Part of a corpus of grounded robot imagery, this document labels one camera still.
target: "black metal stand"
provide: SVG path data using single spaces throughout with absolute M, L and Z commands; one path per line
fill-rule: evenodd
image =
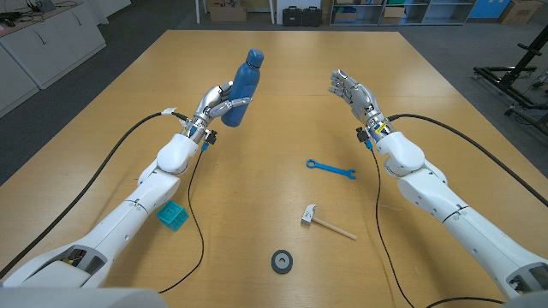
M 487 81 L 491 82 L 494 86 L 500 89 L 502 92 L 506 93 L 508 96 L 513 98 L 522 108 L 526 109 L 536 109 L 536 110 L 548 110 L 548 104 L 536 104 L 530 98 L 526 97 L 523 93 L 516 90 L 512 84 L 518 77 L 521 72 L 532 73 L 537 68 L 528 67 L 527 65 L 535 58 L 536 56 L 542 55 L 540 49 L 548 42 L 548 25 L 542 30 L 542 32 L 537 36 L 537 38 L 529 45 L 525 46 L 524 44 L 518 44 L 524 50 L 527 50 L 527 54 L 517 63 L 514 67 L 485 67 L 485 68 L 474 68 L 474 72 Z M 506 72 L 503 78 L 499 78 L 493 72 Z M 540 120 L 535 120 L 529 115 L 525 115 L 521 110 L 516 109 L 515 107 L 510 107 L 508 111 L 504 114 L 509 116 L 512 113 L 516 113 L 521 116 L 523 119 L 533 124 L 538 128 L 542 133 L 548 135 L 548 128 L 546 123 L 548 122 L 548 113 L 543 116 Z

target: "table surface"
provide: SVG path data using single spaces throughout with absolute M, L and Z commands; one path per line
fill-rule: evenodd
M 355 137 L 360 123 L 349 107 L 327 92 L 337 68 L 369 86 L 385 115 L 415 113 L 445 122 L 548 195 L 548 180 L 399 33 L 168 31 L 0 187 L 0 264 L 67 206 L 138 120 L 170 106 L 192 115 L 207 90 L 234 78 L 250 48 L 265 53 L 261 81 L 238 128 L 220 120 L 210 126 L 218 131 L 217 143 L 202 156 L 191 189 L 205 256 L 185 282 L 164 294 L 170 306 L 407 306 L 377 233 L 372 154 Z M 548 257 L 548 209 L 525 188 L 440 127 L 416 119 L 394 126 L 445 172 L 460 197 Z M 25 260 L 89 232 L 135 189 L 141 171 L 180 127 L 175 117 L 164 116 L 136 130 Z M 357 180 L 309 169 L 309 158 L 355 169 Z M 187 210 L 190 175 L 181 177 L 173 198 Z M 455 296 L 503 299 L 450 233 L 408 203 L 384 171 L 381 177 L 380 227 L 409 299 L 416 306 Z M 358 240 L 314 223 L 301 226 L 308 204 L 318 205 L 317 218 Z M 195 266 L 200 237 L 194 222 L 174 233 L 154 216 L 116 260 L 106 287 L 161 290 Z M 294 259 L 286 275 L 271 268 L 279 249 Z

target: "blue wrench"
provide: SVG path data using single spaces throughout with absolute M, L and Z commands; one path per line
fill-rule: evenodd
M 346 175 L 350 180 L 355 180 L 356 179 L 356 177 L 352 175 L 354 172 L 356 172 L 356 170 L 354 170 L 354 169 L 342 170 L 342 169 L 327 166 L 327 165 L 324 165 L 324 164 L 321 164 L 321 163 L 316 163 L 316 161 L 313 160 L 313 159 L 308 159 L 307 160 L 307 167 L 308 168 L 320 168 L 320 169 L 323 169 L 323 170 L 338 173 L 340 175 Z

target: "metal hammer head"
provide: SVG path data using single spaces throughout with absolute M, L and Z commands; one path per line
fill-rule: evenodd
M 305 213 L 302 215 L 301 223 L 310 226 L 310 222 L 312 221 L 312 217 L 314 216 L 314 210 L 316 210 L 315 204 L 308 205 Z

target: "gray floor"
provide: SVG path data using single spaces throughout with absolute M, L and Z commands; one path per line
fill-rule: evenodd
M 548 137 L 503 115 L 512 104 L 484 80 L 471 78 L 473 66 L 514 65 L 523 56 L 518 42 L 529 43 L 548 24 L 548 5 L 525 26 L 467 24 L 463 27 L 319 27 L 274 26 L 268 14 L 249 14 L 246 23 L 212 24 L 202 13 L 195 23 L 194 2 L 133 0 L 99 27 L 107 47 L 45 91 L 0 118 L 0 185 L 78 115 L 129 64 L 168 29 L 399 31 L 482 115 L 548 177 Z M 548 56 L 532 65 L 548 67 Z M 533 78 L 519 80 L 527 89 Z M 546 96 L 529 90 L 540 102 Z

